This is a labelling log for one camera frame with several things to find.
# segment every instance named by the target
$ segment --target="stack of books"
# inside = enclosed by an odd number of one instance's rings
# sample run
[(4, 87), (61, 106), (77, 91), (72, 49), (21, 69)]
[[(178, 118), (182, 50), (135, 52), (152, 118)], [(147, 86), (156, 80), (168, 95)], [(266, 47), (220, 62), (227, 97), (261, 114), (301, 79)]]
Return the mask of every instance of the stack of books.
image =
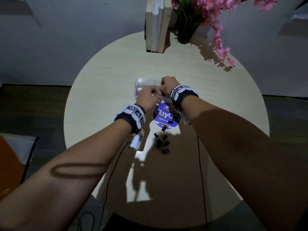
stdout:
[(145, 41), (147, 51), (164, 52), (171, 12), (171, 0), (148, 0), (145, 14)]

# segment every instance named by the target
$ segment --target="light wood tabletop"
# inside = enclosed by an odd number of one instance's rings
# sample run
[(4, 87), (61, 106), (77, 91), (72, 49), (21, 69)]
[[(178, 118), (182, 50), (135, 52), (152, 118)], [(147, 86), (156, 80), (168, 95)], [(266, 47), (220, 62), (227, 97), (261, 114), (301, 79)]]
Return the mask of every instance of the light wood tabletop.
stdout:
[[(160, 80), (166, 75), (175, 76), (201, 99), (242, 116), (269, 135), (262, 95), (246, 69), (239, 62), (231, 70), (218, 63), (206, 39), (194, 36), (191, 42), (182, 45), (171, 33), (170, 46), (163, 54), (147, 53), (144, 33), (139, 32), (100, 50), (83, 67), (69, 93), (64, 115), (66, 146), (108, 126), (117, 112), (134, 104), (135, 79)], [(124, 149), (108, 188), (108, 214), (115, 212), (152, 227), (184, 228), (205, 223), (203, 196), (208, 222), (240, 203), (242, 198), (200, 143), (203, 195), (197, 135), (192, 126), (180, 121), (170, 130), (170, 152), (166, 155), (154, 150), (152, 137), (155, 132), (162, 133), (160, 129), (149, 112), (144, 124), (146, 138), (139, 151)], [(92, 193), (101, 203), (117, 157)]]

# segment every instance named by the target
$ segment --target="hand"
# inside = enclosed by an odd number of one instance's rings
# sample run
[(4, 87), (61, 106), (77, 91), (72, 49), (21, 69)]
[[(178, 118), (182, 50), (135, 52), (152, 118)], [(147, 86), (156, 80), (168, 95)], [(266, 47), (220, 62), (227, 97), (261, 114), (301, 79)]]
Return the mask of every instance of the hand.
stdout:
[(162, 87), (160, 87), (160, 90), (163, 93), (170, 95), (172, 89), (180, 85), (180, 83), (176, 80), (175, 77), (166, 76), (161, 79), (161, 85)]
[(161, 97), (161, 91), (157, 86), (148, 86), (139, 92), (136, 105), (144, 108), (145, 113), (149, 112)]

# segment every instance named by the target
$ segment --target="purple sticker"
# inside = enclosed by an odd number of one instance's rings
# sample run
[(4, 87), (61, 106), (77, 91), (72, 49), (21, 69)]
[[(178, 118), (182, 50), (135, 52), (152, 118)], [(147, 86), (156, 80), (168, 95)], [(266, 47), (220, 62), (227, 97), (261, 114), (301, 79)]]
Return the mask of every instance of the purple sticker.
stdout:
[(154, 109), (153, 119), (160, 128), (166, 125), (170, 130), (179, 124), (181, 116), (172, 103), (163, 102)]

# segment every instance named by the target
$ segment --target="green leaves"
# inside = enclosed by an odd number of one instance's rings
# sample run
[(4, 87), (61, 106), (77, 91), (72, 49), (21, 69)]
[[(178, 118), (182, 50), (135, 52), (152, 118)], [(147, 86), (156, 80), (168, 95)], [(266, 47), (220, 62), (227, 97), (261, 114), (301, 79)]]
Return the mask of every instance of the green leaves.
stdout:
[(183, 31), (194, 32), (205, 19), (202, 17), (202, 9), (193, 0), (178, 0), (179, 7), (176, 10), (179, 27)]

